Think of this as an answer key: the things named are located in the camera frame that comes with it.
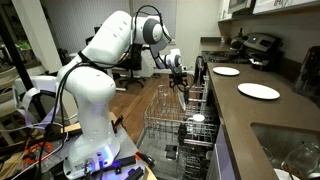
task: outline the wooden floor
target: wooden floor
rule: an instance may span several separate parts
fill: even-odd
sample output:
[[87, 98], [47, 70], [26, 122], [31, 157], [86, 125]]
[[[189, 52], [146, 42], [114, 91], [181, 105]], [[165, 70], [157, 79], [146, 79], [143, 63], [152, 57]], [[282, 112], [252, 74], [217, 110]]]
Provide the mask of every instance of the wooden floor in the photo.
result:
[[144, 87], [140, 84], [133, 83], [128, 86], [124, 92], [117, 91], [109, 104], [109, 110], [116, 117], [124, 116], [124, 126], [133, 142], [136, 142], [143, 129], [143, 113], [148, 107], [154, 93], [159, 85], [169, 85], [169, 76], [161, 74], [160, 78], [146, 78], [143, 82]]

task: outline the sink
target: sink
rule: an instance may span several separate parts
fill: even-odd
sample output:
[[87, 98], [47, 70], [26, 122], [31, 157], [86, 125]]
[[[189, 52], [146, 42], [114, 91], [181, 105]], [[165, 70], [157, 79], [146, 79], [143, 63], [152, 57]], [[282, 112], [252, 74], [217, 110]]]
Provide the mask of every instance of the sink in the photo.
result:
[[298, 149], [302, 142], [320, 145], [320, 132], [317, 131], [257, 123], [251, 124], [251, 128], [271, 165], [277, 169], [281, 169], [281, 163], [287, 155]]

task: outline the dishwasher rack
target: dishwasher rack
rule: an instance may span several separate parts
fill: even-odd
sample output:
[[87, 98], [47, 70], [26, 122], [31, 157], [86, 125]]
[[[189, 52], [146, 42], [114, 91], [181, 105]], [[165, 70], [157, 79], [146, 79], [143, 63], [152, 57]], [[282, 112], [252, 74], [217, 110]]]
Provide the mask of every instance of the dishwasher rack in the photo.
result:
[[[185, 110], [179, 101], [177, 89], [160, 85], [144, 113], [144, 128], [151, 139], [178, 141], [179, 145], [199, 145], [212, 147], [218, 125], [213, 122], [215, 112], [206, 106], [206, 89], [192, 87], [189, 103]], [[193, 115], [202, 114], [203, 122], [192, 120]]]

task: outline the stove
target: stove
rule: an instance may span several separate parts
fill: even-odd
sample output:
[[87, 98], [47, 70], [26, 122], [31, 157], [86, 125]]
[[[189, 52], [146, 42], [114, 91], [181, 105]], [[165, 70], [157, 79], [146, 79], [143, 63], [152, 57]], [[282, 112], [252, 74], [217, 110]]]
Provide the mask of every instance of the stove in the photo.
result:
[[249, 59], [243, 57], [240, 53], [234, 54], [229, 51], [202, 51], [202, 57], [205, 63], [251, 64]]

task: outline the kitchen cabinet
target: kitchen cabinet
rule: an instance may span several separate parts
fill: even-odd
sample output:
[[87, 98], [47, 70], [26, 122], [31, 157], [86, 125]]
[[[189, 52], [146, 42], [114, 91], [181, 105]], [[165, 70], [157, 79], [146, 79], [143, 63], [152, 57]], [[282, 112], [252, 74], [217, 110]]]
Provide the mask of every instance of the kitchen cabinet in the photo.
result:
[[317, 0], [257, 0], [253, 14], [281, 11], [314, 5]]
[[220, 0], [218, 21], [232, 18], [232, 13], [228, 13], [230, 0]]

